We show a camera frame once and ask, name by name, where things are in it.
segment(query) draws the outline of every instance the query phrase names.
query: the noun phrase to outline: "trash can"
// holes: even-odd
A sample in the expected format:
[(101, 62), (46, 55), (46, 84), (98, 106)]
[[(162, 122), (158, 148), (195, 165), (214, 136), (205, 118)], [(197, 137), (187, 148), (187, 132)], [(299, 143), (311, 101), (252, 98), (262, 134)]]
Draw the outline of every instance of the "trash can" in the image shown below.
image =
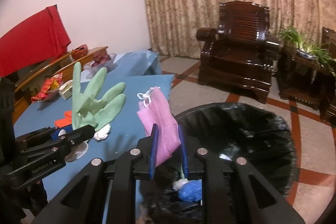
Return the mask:
[[(284, 197), (288, 195), (294, 181), (296, 153), (282, 117), (247, 104), (212, 103), (188, 109), (175, 119), (186, 135), (199, 139), (202, 147), (223, 159), (246, 158)], [(157, 167), (153, 181), (140, 186), (144, 206), (156, 224), (200, 223), (200, 204), (181, 202), (170, 186), (179, 178), (179, 159), (173, 154)], [(148, 189), (156, 191), (148, 194)], [(243, 198), (239, 194), (231, 196), (234, 202)]]

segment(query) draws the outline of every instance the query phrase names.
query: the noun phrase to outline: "silver screw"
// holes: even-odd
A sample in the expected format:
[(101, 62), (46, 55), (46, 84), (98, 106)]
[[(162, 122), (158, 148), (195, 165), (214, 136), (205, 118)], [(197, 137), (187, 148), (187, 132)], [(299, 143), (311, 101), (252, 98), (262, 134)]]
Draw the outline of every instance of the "silver screw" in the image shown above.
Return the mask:
[(199, 153), (200, 155), (206, 155), (208, 153), (208, 150), (206, 150), (205, 148), (199, 148), (197, 149), (197, 153)]
[(139, 155), (140, 152), (141, 152), (140, 149), (137, 149), (137, 148), (133, 148), (133, 149), (130, 151), (131, 155), (133, 155), (133, 156), (137, 156), (137, 155)]
[(99, 159), (99, 158), (95, 158), (95, 159), (93, 159), (93, 160), (91, 161), (91, 164), (92, 164), (93, 166), (98, 166), (98, 165), (101, 164), (101, 159)]
[(236, 162), (238, 163), (238, 164), (240, 164), (240, 165), (244, 165), (244, 164), (246, 164), (246, 159), (245, 158), (243, 158), (243, 157), (239, 157), (237, 160), (236, 160)]

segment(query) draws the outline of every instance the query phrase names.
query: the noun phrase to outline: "floor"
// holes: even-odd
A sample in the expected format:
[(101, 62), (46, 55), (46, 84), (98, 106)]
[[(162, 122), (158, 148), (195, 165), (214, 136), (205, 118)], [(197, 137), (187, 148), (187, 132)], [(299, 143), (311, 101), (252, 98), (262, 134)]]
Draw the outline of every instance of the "floor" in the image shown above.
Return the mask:
[(282, 100), (276, 79), (267, 104), (235, 94), (197, 84), (200, 61), (190, 58), (160, 56), (163, 74), (175, 74), (170, 95), (173, 114), (212, 102), (241, 102), (263, 108), (282, 116), (292, 130), (297, 152), (298, 176), (287, 201), (305, 220), (313, 224), (327, 207), (335, 193), (336, 127), (320, 119), (319, 112), (299, 102)]

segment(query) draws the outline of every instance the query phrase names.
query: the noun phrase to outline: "pink fabric pouch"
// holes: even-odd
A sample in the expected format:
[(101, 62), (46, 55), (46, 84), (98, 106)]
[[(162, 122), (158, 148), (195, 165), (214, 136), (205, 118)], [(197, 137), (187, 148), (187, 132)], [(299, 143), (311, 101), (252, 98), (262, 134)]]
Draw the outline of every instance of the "pink fabric pouch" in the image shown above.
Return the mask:
[(177, 121), (170, 113), (169, 104), (161, 90), (156, 86), (151, 93), (151, 102), (148, 107), (139, 102), (140, 110), (137, 112), (147, 136), (152, 133), (153, 124), (159, 127), (159, 139), (157, 142), (156, 166), (167, 159), (181, 144)]

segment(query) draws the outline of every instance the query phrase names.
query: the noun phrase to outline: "potted plant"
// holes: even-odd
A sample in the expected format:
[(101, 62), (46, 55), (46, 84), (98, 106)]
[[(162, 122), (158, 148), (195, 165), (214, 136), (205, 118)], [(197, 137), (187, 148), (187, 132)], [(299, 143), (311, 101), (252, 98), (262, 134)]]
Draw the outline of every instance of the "potted plant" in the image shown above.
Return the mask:
[(306, 34), (299, 33), (295, 27), (289, 26), (287, 29), (281, 30), (278, 37), (285, 43), (293, 44), (298, 55), (306, 59), (317, 60), (321, 67), (328, 69), (335, 76), (334, 69), (330, 64), (334, 59), (330, 56), (329, 51), (313, 44), (313, 40), (307, 38)]

